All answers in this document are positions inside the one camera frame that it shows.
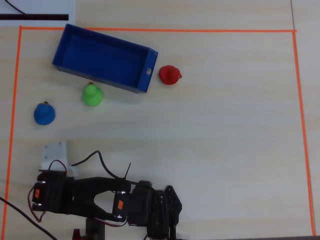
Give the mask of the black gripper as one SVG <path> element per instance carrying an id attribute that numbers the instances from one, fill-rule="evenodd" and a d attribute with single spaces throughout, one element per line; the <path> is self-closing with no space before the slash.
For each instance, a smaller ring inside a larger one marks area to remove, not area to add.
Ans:
<path id="1" fill-rule="evenodd" d="M 32 212 L 61 213 L 63 201 L 69 199 L 67 183 L 74 181 L 64 171 L 40 170 L 36 183 L 28 195 L 28 205 Z"/>

